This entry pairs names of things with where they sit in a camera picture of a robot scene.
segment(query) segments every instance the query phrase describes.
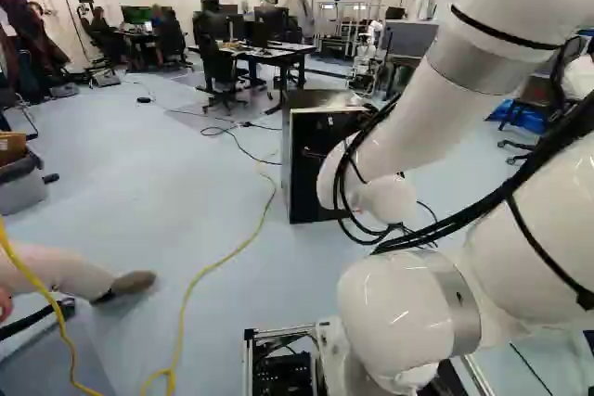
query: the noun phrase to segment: seated person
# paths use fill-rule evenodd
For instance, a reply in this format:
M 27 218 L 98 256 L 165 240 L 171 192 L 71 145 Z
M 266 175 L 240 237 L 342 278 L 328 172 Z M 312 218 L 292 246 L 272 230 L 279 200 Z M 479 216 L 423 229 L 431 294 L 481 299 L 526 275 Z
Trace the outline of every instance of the seated person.
M 115 33 L 117 28 L 111 27 L 105 20 L 105 10 L 101 6 L 93 9 L 91 31 L 105 55 L 114 63 L 127 63 L 127 45 L 123 36 Z
M 152 25 L 152 29 L 157 31 L 164 19 L 163 8 L 160 5 L 154 4 L 151 9 L 152 16 L 150 18 L 150 24 Z
M 27 0 L 0 0 L 0 8 L 6 13 L 10 26 L 16 34 L 16 39 L 11 39 L 11 45 L 6 45 L 6 48 L 10 48 L 9 53 L 15 56 L 17 67 L 22 62 L 19 60 L 19 51 L 26 50 L 28 68 L 40 92 L 37 99 L 30 98 L 30 100 L 38 102 L 43 96 L 49 95 L 50 87 L 64 84 L 61 71 L 70 59 L 49 38 L 43 21 L 36 15 Z M 12 72 L 16 73 L 16 82 L 22 82 L 19 70 Z M 14 87 L 15 90 L 22 91 L 17 84 L 14 84 Z
M 166 57 L 183 56 L 186 48 L 182 27 L 172 9 L 163 11 L 162 22 L 159 26 L 159 48 Z

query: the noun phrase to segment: metal frame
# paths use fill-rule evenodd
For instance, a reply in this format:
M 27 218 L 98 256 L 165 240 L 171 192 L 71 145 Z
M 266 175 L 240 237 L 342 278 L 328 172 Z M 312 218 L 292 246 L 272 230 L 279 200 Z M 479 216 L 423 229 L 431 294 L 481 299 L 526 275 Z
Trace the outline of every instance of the metal frame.
M 316 363 L 321 361 L 329 396 L 343 396 L 342 361 L 348 351 L 346 337 L 342 331 L 342 324 L 338 317 L 321 320 L 317 324 L 295 326 L 291 328 L 257 330 L 246 329 L 243 342 L 243 396 L 253 396 L 252 371 L 253 350 L 255 345 L 278 342 L 280 339 L 294 336 L 311 336 L 317 342 L 318 356 L 312 357 L 312 382 L 317 383 Z M 484 372 L 471 354 L 459 356 L 462 364 L 469 373 L 472 383 L 481 396 L 496 396 L 489 385 Z
M 316 325 L 294 326 L 292 328 L 257 330 L 246 329 L 243 342 L 243 396 L 253 396 L 253 350 L 257 345 L 277 342 L 286 337 L 311 336 L 316 338 Z M 312 380 L 317 382 L 316 364 L 312 364 Z

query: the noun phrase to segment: black cable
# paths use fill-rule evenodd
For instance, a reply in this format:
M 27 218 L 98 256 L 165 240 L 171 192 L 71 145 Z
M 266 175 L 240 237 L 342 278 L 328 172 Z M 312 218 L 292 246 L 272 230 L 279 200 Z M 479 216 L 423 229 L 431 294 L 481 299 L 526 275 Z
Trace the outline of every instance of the black cable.
M 543 389 L 545 389 L 545 391 L 550 395 L 553 396 L 552 391 L 550 390 L 549 387 L 547 387 L 547 384 L 545 384 L 545 381 L 542 380 L 542 378 L 538 375 L 538 373 L 536 372 L 536 370 L 530 365 L 530 363 L 526 360 L 525 357 L 523 357 L 523 355 L 520 353 L 520 351 L 516 348 L 516 346 L 510 342 L 510 346 L 511 348 L 516 352 L 516 354 L 518 354 L 518 356 L 520 356 L 520 359 L 522 359 L 522 362 L 524 362 L 524 364 L 528 367 L 528 369 L 530 370 L 530 373 L 532 373 L 532 375 L 538 379 L 538 382 L 540 382 L 540 384 L 542 385 Z
M 84 57 L 86 57 L 87 62 L 91 62 L 91 59 L 89 58 L 89 55 L 86 54 L 86 49 L 84 48 L 83 37 L 81 36 L 81 33 L 78 31 L 78 27 L 76 26 L 76 20 L 74 19 L 74 15 L 72 14 L 71 3 L 69 0 L 65 0 L 65 1 L 66 1 L 66 6 L 68 7 L 68 12 L 71 15 L 72 26 L 74 26 L 74 30 L 76 31 L 76 35 L 78 36 L 78 42 L 81 43 L 81 48 L 83 49 Z
M 277 129 L 275 127 L 266 127 L 265 125 L 254 124 L 251 121 L 242 122 L 240 124 L 241 127 L 256 127 L 258 129 L 270 130 L 272 132 L 281 132 L 282 129 Z
M 258 162 L 262 162 L 263 164 L 269 164 L 271 166 L 280 166 L 282 165 L 279 162 L 273 162 L 273 161 L 267 161 L 267 160 L 261 160 L 259 158 L 254 157 L 254 155 L 252 155 L 250 152 L 248 152 L 245 148 L 243 148 L 241 146 L 241 144 L 239 143 L 238 138 L 235 136 L 235 134 L 233 134 L 232 132 L 230 132 L 230 130 L 232 128 L 235 128 L 235 126 L 233 127 L 229 127 L 227 129 L 224 129 L 223 127 L 217 127 L 217 126 L 210 126 L 210 127 L 205 127 L 202 130 L 200 130 L 200 134 L 202 136 L 219 136 L 221 134 L 230 134 L 231 136 L 233 136 L 233 139 L 235 140 L 235 144 L 237 145 L 238 149 L 241 150 L 245 155 L 247 155 L 248 157 L 250 157 L 252 160 L 254 161 L 258 161 Z
M 349 165 L 354 164 L 352 157 L 356 153 L 359 146 L 374 130 L 374 128 L 390 114 L 394 107 L 395 100 L 392 100 L 371 118 L 371 120 L 355 136 L 351 144 L 345 149 L 337 167 L 333 185 L 334 210 L 337 211 L 339 209 L 338 198 L 340 196 L 343 206 L 347 210 L 349 218 L 354 221 L 355 224 L 355 216 L 353 215 L 353 212 L 349 207 L 348 200 L 346 199 L 344 187 L 346 171 Z M 412 233 L 404 231 L 404 235 L 386 241 L 383 241 L 383 239 L 387 236 L 387 234 L 396 228 L 401 228 L 401 226 L 395 225 L 388 227 L 385 232 L 381 233 L 374 233 L 373 231 L 367 232 L 363 230 L 363 232 L 368 234 L 378 235 L 373 240 L 362 240 L 351 234 L 344 226 L 343 221 L 339 220 L 339 225 L 341 226 L 341 229 L 344 231 L 344 233 L 357 243 L 366 246 L 373 245 L 374 242 L 380 243 L 380 245 L 373 251 L 374 254 L 432 244 L 436 240 L 453 234 L 481 216 L 492 211 L 526 180 L 528 180 L 535 172 L 537 172 L 538 169 L 540 169 L 546 162 L 559 153 L 560 150 L 572 144 L 576 138 L 585 136 L 586 134 L 592 132 L 594 130 L 594 125 L 590 122 L 591 120 L 589 119 L 589 116 L 591 116 L 593 112 L 594 93 L 587 96 L 586 99 L 572 108 L 571 111 L 565 115 L 565 118 L 540 140 L 536 149 L 532 152 L 531 156 L 526 160 L 518 172 L 506 180 L 498 189 L 483 199 L 473 203 L 462 211 L 445 218 L 442 221 L 438 221 Z
M 439 219 L 437 218 L 437 215 L 435 215 L 435 212 L 433 212 L 433 209 L 431 209 L 428 205 L 426 205 L 425 203 L 423 203 L 420 200 L 417 200 L 417 204 L 421 205 L 423 208 L 425 208 L 433 217 L 433 220 L 437 223 L 439 222 Z

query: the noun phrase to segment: yellow cable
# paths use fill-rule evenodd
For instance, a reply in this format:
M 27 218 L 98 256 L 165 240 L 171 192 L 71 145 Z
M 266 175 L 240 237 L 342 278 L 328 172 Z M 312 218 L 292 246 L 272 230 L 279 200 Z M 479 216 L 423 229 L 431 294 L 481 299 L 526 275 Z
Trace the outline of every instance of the yellow cable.
M 76 363 L 78 361 L 78 357 L 76 354 L 76 347 L 74 347 L 74 344 L 68 337 L 68 334 L 66 334 L 66 320 L 64 319 L 64 314 L 62 314 L 62 310 L 58 306 L 56 300 L 54 300 L 49 291 L 45 288 L 44 283 L 33 273 L 31 269 L 29 269 L 29 267 L 25 263 L 22 262 L 22 260 L 10 246 L 10 243 L 8 242 L 8 237 L 6 236 L 6 230 L 4 227 L 4 221 L 2 220 L 2 217 L 0 217 L 0 245 L 2 245 L 2 248 L 4 249 L 6 255 L 8 256 L 12 264 L 14 264 L 15 267 L 19 271 L 21 271 L 22 274 L 27 278 L 27 280 L 29 280 L 29 282 L 34 286 L 34 288 L 45 297 L 47 302 L 52 306 L 54 313 L 56 313 L 56 317 L 58 318 L 59 324 L 59 334 L 62 337 L 62 340 L 64 340 L 64 342 L 68 345 L 68 348 L 70 348 L 71 350 L 71 384 L 78 390 L 82 391 L 84 394 L 88 394 L 91 396 L 102 396 L 101 393 L 91 390 L 85 387 L 84 385 L 79 384 L 76 381 L 76 378 L 74 377 L 74 372 L 76 371 Z
M 262 217 L 260 218 L 260 223 L 258 223 L 258 226 L 256 227 L 256 230 L 253 232 L 253 234 L 249 238 L 247 238 L 245 241 L 243 241 L 235 250 L 233 250 L 230 254 L 228 254 L 226 257 L 219 260 L 218 262 L 213 263 L 210 266 L 207 266 L 206 268 L 204 268 L 189 283 L 189 285 L 186 289 L 186 293 L 184 294 L 184 298 L 182 300 L 181 310 L 179 312 L 179 326 L 177 328 L 177 340 L 175 342 L 174 358 L 173 358 L 169 368 L 163 368 L 162 370 L 159 370 L 159 371 L 153 373 L 152 375 L 150 375 L 147 382 L 145 382 L 145 384 L 142 386 L 142 390 L 140 391 L 141 396 L 146 395 L 147 390 L 150 388 L 150 386 L 152 385 L 154 380 L 160 376 L 167 376 L 167 396 L 172 396 L 174 394 L 174 391 L 175 391 L 175 369 L 177 368 L 177 364 L 179 363 L 179 357 L 182 352 L 182 343 L 183 343 L 183 339 L 184 339 L 184 319 L 186 316 L 186 307 L 187 307 L 187 302 L 189 301 L 189 298 L 192 295 L 192 291 L 194 290 L 194 287 L 198 284 L 198 282 L 205 275 L 207 275 L 208 273 L 211 273 L 218 267 L 222 266 L 224 263 L 228 262 L 233 257 L 240 254 L 248 246 L 250 246 L 250 244 L 258 236 L 258 234 L 260 234 L 260 231 L 262 230 L 262 226 L 264 225 L 266 214 L 268 213 L 268 209 L 270 208 L 270 205 L 272 204 L 272 200 L 275 197 L 275 194 L 277 193 L 277 184 L 275 183 L 275 181 L 272 178 L 270 178 L 265 173 L 263 173 L 263 172 L 258 172 L 258 173 L 260 173 L 264 178 L 266 178 L 274 187 L 274 190 L 273 190 L 272 194 L 270 195 L 270 198 L 266 202 L 264 211 L 262 212 Z

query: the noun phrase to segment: white robot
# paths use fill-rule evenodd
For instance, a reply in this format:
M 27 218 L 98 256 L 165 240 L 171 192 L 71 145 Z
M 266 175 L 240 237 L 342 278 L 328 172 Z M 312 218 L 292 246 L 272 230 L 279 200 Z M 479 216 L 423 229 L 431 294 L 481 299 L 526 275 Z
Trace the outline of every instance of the white robot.
M 458 0 L 394 110 L 351 157 L 346 201 L 388 224 L 406 221 L 415 193 L 397 173 L 445 156 L 593 16 L 591 0 Z M 347 144 L 333 149 L 318 176 L 329 209 Z M 382 391 L 414 394 L 445 358 L 535 326 L 594 319 L 594 133 L 547 162 L 513 198 L 447 256 L 399 250 L 369 256 L 343 275 L 339 308 L 351 359 Z M 349 396 L 366 392 L 344 386 Z

